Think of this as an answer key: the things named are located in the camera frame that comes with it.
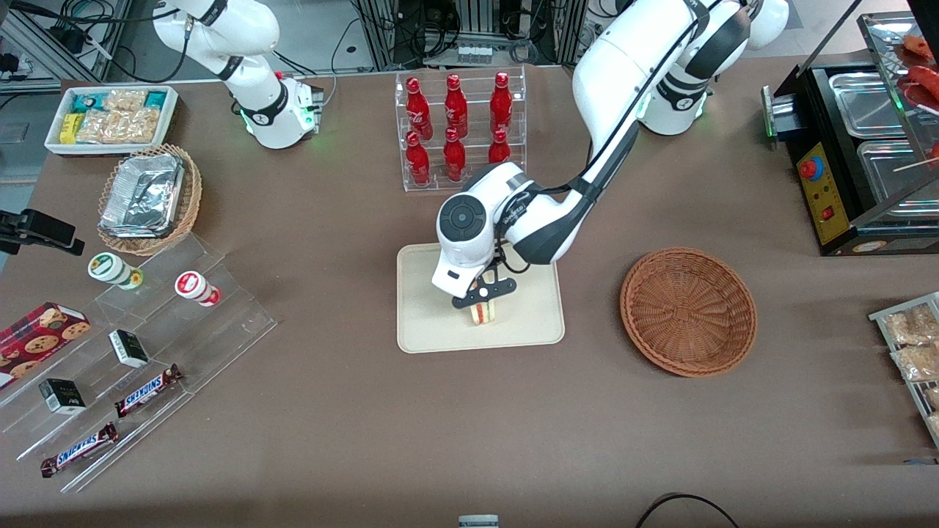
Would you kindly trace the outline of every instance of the cookie box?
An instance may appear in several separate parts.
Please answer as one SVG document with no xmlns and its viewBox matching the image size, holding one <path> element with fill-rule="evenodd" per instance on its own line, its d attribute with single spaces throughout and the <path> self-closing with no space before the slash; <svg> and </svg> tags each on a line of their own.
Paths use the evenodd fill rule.
<svg viewBox="0 0 939 528">
<path fill-rule="evenodd" d="M 45 303 L 0 332 L 0 389 L 81 337 L 91 325 L 81 312 Z"/>
</svg>

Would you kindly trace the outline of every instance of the white tray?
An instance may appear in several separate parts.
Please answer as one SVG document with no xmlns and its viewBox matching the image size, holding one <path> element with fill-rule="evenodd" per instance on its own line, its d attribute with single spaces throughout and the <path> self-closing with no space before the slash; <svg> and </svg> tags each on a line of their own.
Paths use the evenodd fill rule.
<svg viewBox="0 0 939 528">
<path fill-rule="evenodd" d="M 509 262 L 521 266 L 515 250 L 504 247 Z M 438 243 L 405 246 L 398 252 L 398 347 L 404 352 L 551 345 L 564 337 L 554 264 L 531 266 L 522 274 L 501 266 L 500 277 L 513 277 L 518 289 L 493 301 L 496 320 L 476 326 L 469 309 L 457 310 L 452 297 L 430 283 L 439 254 Z"/>
<path fill-rule="evenodd" d="M 115 88 L 166 93 L 163 108 L 160 110 L 160 120 L 157 121 L 157 130 L 153 134 L 153 141 L 150 143 L 122 143 L 119 145 L 67 145 L 59 143 L 59 133 L 62 132 L 62 121 L 65 120 L 66 114 L 71 110 L 76 96 L 97 94 Z M 178 99 L 179 95 L 177 92 L 170 86 L 164 85 L 104 85 L 69 88 L 62 95 L 62 101 L 59 102 L 58 110 L 55 111 L 53 124 L 49 127 L 49 133 L 46 134 L 46 148 L 53 154 L 58 154 L 59 156 L 108 156 L 114 154 L 130 154 L 131 152 L 144 150 L 145 148 L 158 147 L 163 144 L 163 139 L 169 131 L 170 122 L 173 120 L 173 112 L 176 110 Z"/>
</svg>

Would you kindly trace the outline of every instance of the snickers bar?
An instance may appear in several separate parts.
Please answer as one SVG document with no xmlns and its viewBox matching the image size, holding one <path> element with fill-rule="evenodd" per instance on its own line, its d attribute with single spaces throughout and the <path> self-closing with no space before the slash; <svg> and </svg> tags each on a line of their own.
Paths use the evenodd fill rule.
<svg viewBox="0 0 939 528">
<path fill-rule="evenodd" d="M 159 394 L 163 389 L 175 383 L 182 378 L 179 368 L 173 363 L 169 368 L 163 370 L 160 376 L 150 380 L 146 385 L 133 391 L 130 396 L 118 401 L 115 404 L 117 417 L 123 418 L 130 414 L 134 409 L 147 403 L 153 396 Z"/>
<path fill-rule="evenodd" d="M 76 443 L 68 451 L 59 453 L 57 457 L 50 457 L 43 460 L 42 466 L 40 467 L 42 478 L 49 478 L 62 471 L 75 460 L 88 456 L 95 449 L 107 443 L 115 442 L 117 442 L 117 429 L 114 423 L 108 422 L 102 430 Z"/>
</svg>

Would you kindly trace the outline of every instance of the yellow control panel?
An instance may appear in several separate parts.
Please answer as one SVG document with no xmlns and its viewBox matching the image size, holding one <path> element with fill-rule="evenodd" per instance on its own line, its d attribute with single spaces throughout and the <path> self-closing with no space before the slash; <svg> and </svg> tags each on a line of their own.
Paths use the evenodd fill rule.
<svg viewBox="0 0 939 528">
<path fill-rule="evenodd" d="M 819 235 L 819 241 L 827 244 L 838 235 L 848 230 L 848 214 L 844 211 L 838 187 L 828 170 L 828 159 L 824 155 L 822 144 L 812 148 L 796 164 L 802 192 L 808 202 L 808 212 Z"/>
</svg>

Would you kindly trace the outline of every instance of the power cable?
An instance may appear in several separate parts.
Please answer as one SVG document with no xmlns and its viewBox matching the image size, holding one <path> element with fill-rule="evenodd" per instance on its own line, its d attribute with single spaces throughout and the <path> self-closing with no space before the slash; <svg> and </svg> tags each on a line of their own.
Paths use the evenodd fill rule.
<svg viewBox="0 0 939 528">
<path fill-rule="evenodd" d="M 649 506 L 648 509 L 646 509 L 645 513 L 642 514 L 642 517 L 639 518 L 639 522 L 636 523 L 636 528 L 642 528 L 642 523 L 644 523 L 647 519 L 649 519 L 649 516 L 652 515 L 652 512 L 654 512 L 656 508 L 663 505 L 664 503 L 667 503 L 668 501 L 673 501 L 675 499 L 692 499 L 695 501 L 700 501 L 702 503 L 705 503 L 706 505 L 709 505 L 713 509 L 720 512 L 720 514 L 724 516 L 724 519 L 726 519 L 733 526 L 733 528 L 740 528 L 740 525 L 737 524 L 736 521 L 733 520 L 733 517 L 731 517 L 729 513 L 724 511 L 724 508 L 712 503 L 711 501 L 705 499 L 704 497 L 699 497 L 698 495 L 693 495 L 691 493 L 676 493 L 674 495 L 669 495 L 666 497 L 662 497 L 661 499 L 658 499 L 657 501 L 652 503 L 652 505 Z"/>
</svg>

